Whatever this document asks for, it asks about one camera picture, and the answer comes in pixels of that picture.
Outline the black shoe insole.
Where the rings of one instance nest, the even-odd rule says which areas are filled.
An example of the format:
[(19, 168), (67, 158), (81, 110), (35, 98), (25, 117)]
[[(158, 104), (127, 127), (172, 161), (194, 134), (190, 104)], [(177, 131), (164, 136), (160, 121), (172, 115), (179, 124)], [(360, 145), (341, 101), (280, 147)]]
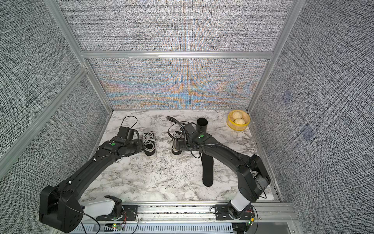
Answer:
[(211, 156), (202, 154), (201, 162), (202, 162), (202, 168), (203, 168), (203, 172), (202, 172), (203, 184), (206, 187), (211, 187), (213, 185), (213, 181), (214, 181), (214, 178), (213, 178), (213, 176), (214, 176), (214, 170), (213, 170), (214, 159)]

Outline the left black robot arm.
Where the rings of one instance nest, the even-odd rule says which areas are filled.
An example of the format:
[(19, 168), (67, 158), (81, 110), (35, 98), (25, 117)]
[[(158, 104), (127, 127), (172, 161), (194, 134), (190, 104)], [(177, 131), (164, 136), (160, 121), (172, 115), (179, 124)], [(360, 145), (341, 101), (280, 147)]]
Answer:
[(98, 147), (96, 153), (75, 173), (56, 186), (46, 186), (40, 195), (39, 221), (64, 233), (73, 231), (86, 216), (79, 199), (89, 185), (110, 165), (123, 157), (145, 150), (141, 139), (115, 137)]

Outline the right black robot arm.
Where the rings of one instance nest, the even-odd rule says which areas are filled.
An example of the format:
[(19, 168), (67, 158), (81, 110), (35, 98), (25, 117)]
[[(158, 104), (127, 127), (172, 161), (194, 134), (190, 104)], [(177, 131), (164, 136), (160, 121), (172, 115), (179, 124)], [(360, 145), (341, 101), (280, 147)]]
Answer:
[(221, 144), (208, 133), (195, 132), (187, 139), (182, 137), (173, 140), (172, 150), (174, 152), (198, 151), (202, 155), (217, 159), (235, 172), (239, 191), (228, 205), (237, 213), (245, 210), (249, 204), (256, 202), (271, 183), (268, 171), (259, 156), (238, 153)]

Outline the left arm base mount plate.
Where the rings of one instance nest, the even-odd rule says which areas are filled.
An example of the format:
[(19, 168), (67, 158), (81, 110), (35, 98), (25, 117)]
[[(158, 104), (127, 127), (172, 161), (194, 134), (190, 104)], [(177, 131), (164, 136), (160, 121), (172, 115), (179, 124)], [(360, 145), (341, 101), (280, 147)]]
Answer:
[(107, 215), (98, 216), (98, 221), (135, 221), (137, 205), (115, 205), (112, 212)]

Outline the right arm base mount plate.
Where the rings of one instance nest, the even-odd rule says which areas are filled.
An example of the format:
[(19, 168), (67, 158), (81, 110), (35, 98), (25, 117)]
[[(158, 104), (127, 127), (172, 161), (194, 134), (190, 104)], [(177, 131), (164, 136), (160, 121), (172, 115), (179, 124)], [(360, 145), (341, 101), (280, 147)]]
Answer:
[(251, 204), (247, 205), (242, 211), (236, 210), (231, 204), (215, 205), (214, 213), (216, 220), (250, 220), (255, 219), (255, 211)]

